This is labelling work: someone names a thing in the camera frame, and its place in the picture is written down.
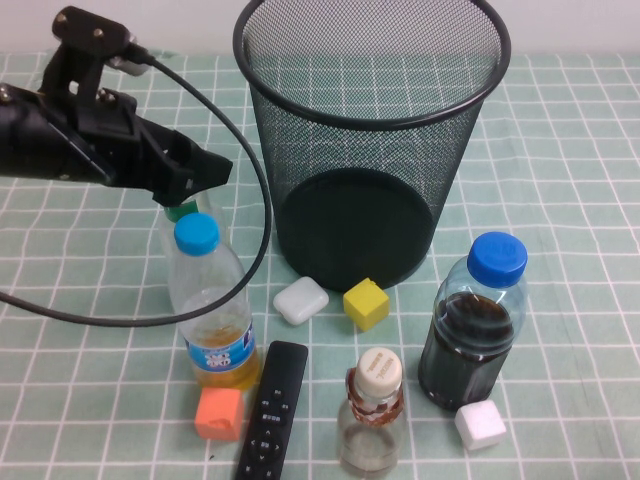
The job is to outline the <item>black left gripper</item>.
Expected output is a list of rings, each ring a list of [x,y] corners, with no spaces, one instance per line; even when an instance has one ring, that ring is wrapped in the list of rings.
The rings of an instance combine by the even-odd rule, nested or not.
[[[141,119],[129,95],[100,89],[83,105],[72,94],[38,94],[36,106],[43,124],[32,144],[43,157],[47,179],[145,189],[165,207],[229,180],[229,159],[177,130]]]

